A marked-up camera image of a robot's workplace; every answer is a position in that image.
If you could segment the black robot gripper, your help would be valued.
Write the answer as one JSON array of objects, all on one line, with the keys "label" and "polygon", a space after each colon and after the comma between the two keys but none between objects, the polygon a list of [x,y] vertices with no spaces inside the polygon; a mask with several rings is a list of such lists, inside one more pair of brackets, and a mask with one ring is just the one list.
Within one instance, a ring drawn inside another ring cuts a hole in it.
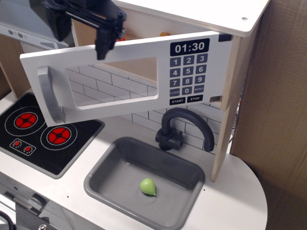
[{"label": "black robot gripper", "polygon": [[114,48],[118,31],[123,30],[127,16],[111,0],[44,0],[49,27],[58,41],[71,32],[71,20],[77,20],[96,31],[95,50],[98,60],[104,60]]}]

